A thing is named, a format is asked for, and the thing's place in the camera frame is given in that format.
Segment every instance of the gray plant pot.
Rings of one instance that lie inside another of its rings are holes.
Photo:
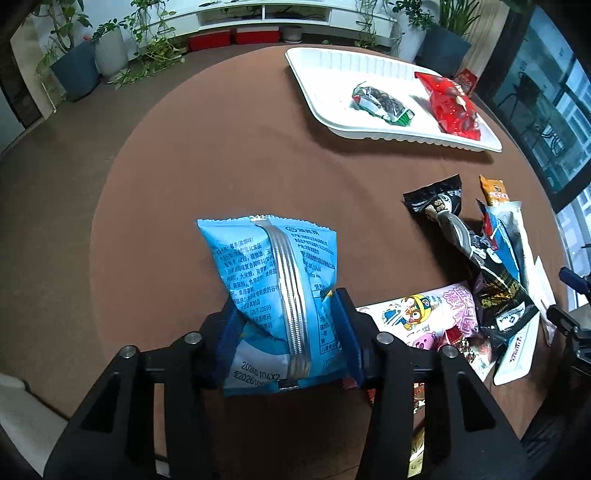
[[[470,46],[464,38],[436,25],[427,32],[417,63],[450,78],[457,73]]]
[[[55,62],[51,69],[64,87],[68,100],[75,102],[88,95],[99,84],[95,49],[84,41]]]
[[[117,27],[103,35],[95,44],[96,65],[107,82],[115,80],[127,68],[128,59],[121,29]]]

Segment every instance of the red snack bag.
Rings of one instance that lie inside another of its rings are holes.
[[[445,132],[480,140],[476,108],[462,87],[450,79],[415,72],[414,76],[429,92],[433,114]]]

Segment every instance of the cartoon character print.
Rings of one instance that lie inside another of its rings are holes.
[[[384,324],[398,325],[407,330],[412,330],[415,325],[423,323],[431,315],[431,311],[439,306],[439,302],[431,301],[424,295],[412,295],[402,299],[402,305],[391,304],[384,312]]]
[[[421,350],[430,350],[436,342],[437,336],[433,332],[427,332],[413,342],[413,347],[420,348]]]

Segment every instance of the brown round table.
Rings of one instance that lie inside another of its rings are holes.
[[[474,221],[478,175],[523,202],[531,248],[559,303],[564,262],[550,203],[526,159],[493,120],[503,152],[347,140],[317,122],[285,59],[288,47],[232,58],[169,93],[115,160],[90,246],[96,325],[107,358],[127,344],[169,345],[198,329],[227,293],[196,219],[270,213],[337,232],[338,286],[356,305],[466,278],[465,259],[409,215],[402,194],[460,173],[462,217]],[[493,387],[518,435],[549,376],[542,334],[530,374]],[[322,385],[286,394],[206,396],[222,478],[354,478],[371,409],[364,393]],[[162,419],[157,449],[164,450]]]

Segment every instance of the red packaging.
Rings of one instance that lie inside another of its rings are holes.
[[[472,351],[468,339],[464,337],[464,334],[460,331],[457,325],[454,325],[443,333],[443,336],[439,339],[437,344],[437,350],[445,345],[453,345],[456,347],[466,360],[468,360],[468,363],[472,363],[476,358],[476,354]]]
[[[470,70],[463,69],[453,78],[453,81],[462,87],[466,95],[471,96],[478,78]]]
[[[226,47],[231,43],[231,39],[231,30],[202,33],[189,38],[189,49],[196,51],[204,50],[205,48]]]
[[[241,27],[236,29],[236,43],[278,43],[279,27]]]
[[[415,72],[414,76],[429,92],[433,114],[443,131],[459,137],[480,140],[476,108],[461,86],[450,79]]]

